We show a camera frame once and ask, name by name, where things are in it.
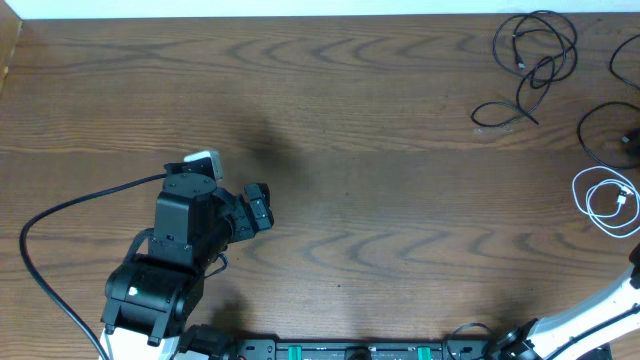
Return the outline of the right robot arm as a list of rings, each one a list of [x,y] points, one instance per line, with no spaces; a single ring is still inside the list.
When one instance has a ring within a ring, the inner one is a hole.
[[[639,329],[639,249],[610,286],[553,316],[515,328],[495,345],[491,359],[573,360]]]

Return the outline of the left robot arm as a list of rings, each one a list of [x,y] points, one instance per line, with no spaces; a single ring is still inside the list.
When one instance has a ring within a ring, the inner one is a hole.
[[[140,232],[106,286],[101,337],[113,359],[169,359],[203,296],[208,268],[228,245],[272,228],[270,192],[233,195],[208,174],[170,174],[155,224]]]

